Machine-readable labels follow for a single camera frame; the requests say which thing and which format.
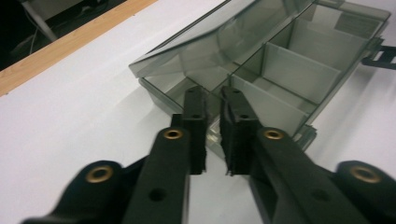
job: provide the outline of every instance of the black plastic part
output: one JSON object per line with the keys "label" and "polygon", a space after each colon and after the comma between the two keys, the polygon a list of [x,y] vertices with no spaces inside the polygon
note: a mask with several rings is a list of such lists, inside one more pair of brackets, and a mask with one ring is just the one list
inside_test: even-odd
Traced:
{"label": "black plastic part", "polygon": [[248,175],[252,162],[252,143],[261,127],[245,95],[232,87],[221,89],[221,146],[231,175]]}
{"label": "black plastic part", "polygon": [[171,127],[187,129],[191,135],[191,175],[200,175],[206,170],[206,130],[208,115],[207,96],[203,87],[186,90],[183,114],[172,116]]}
{"label": "black plastic part", "polygon": [[380,68],[388,68],[396,70],[396,63],[393,63],[393,59],[396,57],[396,47],[381,46],[378,53],[382,52],[382,55],[377,61],[374,60],[374,56],[366,57],[361,60],[364,65]]}
{"label": "black plastic part", "polygon": [[[253,193],[264,221],[273,224],[369,223],[286,133],[262,128],[256,136],[254,165],[259,167],[252,169],[250,184],[258,189]],[[267,193],[261,193],[262,186],[266,186]]]}
{"label": "black plastic part", "polygon": [[86,166],[49,215],[23,224],[119,223],[143,163],[144,159],[126,169],[114,161]]}
{"label": "black plastic part", "polygon": [[189,174],[189,132],[175,127],[163,129],[156,137],[121,223],[184,223]]}
{"label": "black plastic part", "polygon": [[371,223],[396,223],[396,182],[389,175],[361,161],[344,161],[333,181]]}

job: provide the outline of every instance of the white table surface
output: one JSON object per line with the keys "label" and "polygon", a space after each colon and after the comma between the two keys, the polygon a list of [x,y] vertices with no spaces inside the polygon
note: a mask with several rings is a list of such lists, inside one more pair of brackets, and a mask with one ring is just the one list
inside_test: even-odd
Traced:
{"label": "white table surface", "polygon": [[[0,97],[0,223],[46,215],[93,161],[126,166],[149,153],[170,117],[127,65],[220,2],[160,0]],[[394,0],[353,2],[396,14]],[[394,15],[383,36],[396,46]],[[307,154],[330,170],[360,160],[396,177],[395,114],[396,72],[360,65],[314,122]],[[189,223],[261,223],[246,180],[225,176],[210,152],[207,166],[191,179]]]}

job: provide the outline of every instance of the box lid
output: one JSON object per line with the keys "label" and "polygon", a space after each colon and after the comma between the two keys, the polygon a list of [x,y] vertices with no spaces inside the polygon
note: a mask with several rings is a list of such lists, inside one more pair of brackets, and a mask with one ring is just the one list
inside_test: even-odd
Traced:
{"label": "box lid", "polygon": [[136,77],[153,77],[242,63],[311,1],[225,1],[130,68]]}

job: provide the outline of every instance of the brass screw insert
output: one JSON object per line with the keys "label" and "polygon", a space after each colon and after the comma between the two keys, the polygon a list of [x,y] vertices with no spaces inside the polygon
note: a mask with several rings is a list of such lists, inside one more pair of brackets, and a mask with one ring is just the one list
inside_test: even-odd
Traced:
{"label": "brass screw insert", "polygon": [[280,133],[280,132],[275,131],[275,130],[265,131],[264,132],[264,136],[266,138],[273,139],[273,140],[279,140],[279,139],[282,139],[284,137],[283,133]]}
{"label": "brass screw insert", "polygon": [[375,184],[381,181],[381,177],[378,174],[364,166],[353,166],[349,172],[359,180],[367,183]]}
{"label": "brass screw insert", "polygon": [[91,169],[85,179],[90,183],[96,184],[107,181],[111,176],[113,176],[113,169],[108,165],[104,165]]}
{"label": "brass screw insert", "polygon": [[171,129],[166,131],[163,136],[167,139],[178,139],[181,138],[181,136],[183,136],[183,132],[177,129]]}

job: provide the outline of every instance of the black clip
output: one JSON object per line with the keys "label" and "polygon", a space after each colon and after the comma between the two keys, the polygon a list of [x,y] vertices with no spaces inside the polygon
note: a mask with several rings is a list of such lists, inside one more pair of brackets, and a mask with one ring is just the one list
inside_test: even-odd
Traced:
{"label": "black clip", "polygon": [[[382,52],[382,55],[375,61],[375,56]],[[377,54],[373,54],[369,57],[365,57],[361,60],[364,65],[380,68],[388,68],[396,70],[396,63],[393,63],[393,59],[396,57],[396,47],[381,46]]]}

